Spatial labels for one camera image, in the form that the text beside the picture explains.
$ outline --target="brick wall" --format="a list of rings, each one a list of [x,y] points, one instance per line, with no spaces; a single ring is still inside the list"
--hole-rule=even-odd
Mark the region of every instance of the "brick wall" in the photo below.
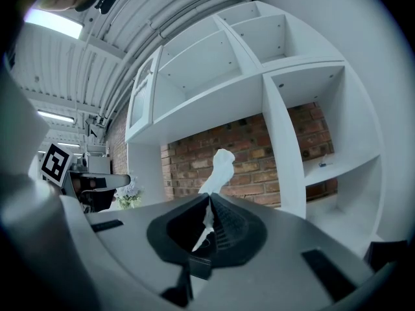
[[[322,112],[315,104],[289,109],[303,160],[333,151]],[[195,194],[213,170],[213,156],[219,148],[235,155],[235,175],[221,192],[256,203],[280,204],[278,173],[270,138],[262,114],[198,133],[162,146],[164,184],[168,199]],[[337,191],[330,180],[307,188],[307,200]]]
[[[113,174],[127,174],[127,145],[125,143],[125,124],[128,103],[117,118],[111,122],[105,140],[110,144],[111,170]]]

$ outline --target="ceiling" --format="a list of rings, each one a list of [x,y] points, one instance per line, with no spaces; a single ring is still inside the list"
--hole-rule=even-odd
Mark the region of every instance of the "ceiling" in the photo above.
[[[56,12],[84,25],[79,40],[26,23],[12,76],[36,109],[75,119],[45,118],[51,129],[40,149],[51,141],[99,146],[145,59],[199,19],[242,1],[117,0],[106,15],[94,8]],[[102,126],[98,137],[87,137],[87,119]]]

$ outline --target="white cabinet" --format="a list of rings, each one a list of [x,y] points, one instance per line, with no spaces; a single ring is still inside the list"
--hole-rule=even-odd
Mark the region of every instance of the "white cabinet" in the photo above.
[[[287,111],[310,102],[320,105],[335,150],[324,162],[302,162]],[[160,47],[137,74],[126,141],[157,147],[258,113],[276,157],[281,209],[362,255],[376,239],[383,203],[379,122],[344,57],[283,10],[233,6]],[[306,186],[331,178],[338,194],[306,203]]]

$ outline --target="ceiling light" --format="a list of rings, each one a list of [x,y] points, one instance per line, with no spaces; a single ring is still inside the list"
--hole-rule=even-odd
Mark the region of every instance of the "ceiling light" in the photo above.
[[[25,22],[37,24],[76,39],[79,38],[80,32],[82,31],[82,24],[38,9],[30,9],[25,16]]]
[[[80,146],[79,146],[79,145],[77,145],[77,144],[59,143],[59,142],[58,142],[58,144],[59,144],[59,145],[63,145],[63,146],[73,146],[73,147],[75,147],[75,148],[80,148]]]
[[[54,113],[49,113],[47,111],[41,111],[38,110],[38,113],[42,116],[42,117],[50,117],[51,119],[56,119],[56,120],[61,120],[61,121],[66,121],[66,122],[70,122],[70,123],[74,123],[75,119],[73,117],[65,117],[63,115],[59,115],[59,114],[54,114]]]

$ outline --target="tissue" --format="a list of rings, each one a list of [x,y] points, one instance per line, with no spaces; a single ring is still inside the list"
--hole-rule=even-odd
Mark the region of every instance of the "tissue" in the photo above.
[[[212,192],[219,193],[221,188],[229,182],[233,176],[234,171],[232,163],[234,161],[235,156],[233,153],[224,150],[223,148],[218,150],[215,157],[213,157],[213,172],[200,188],[199,194],[208,193],[210,195]],[[214,231],[213,219],[214,216],[209,201],[209,205],[206,207],[206,214],[203,219],[205,229],[192,249],[192,252],[195,252],[202,245],[203,241],[205,241],[206,237]]]

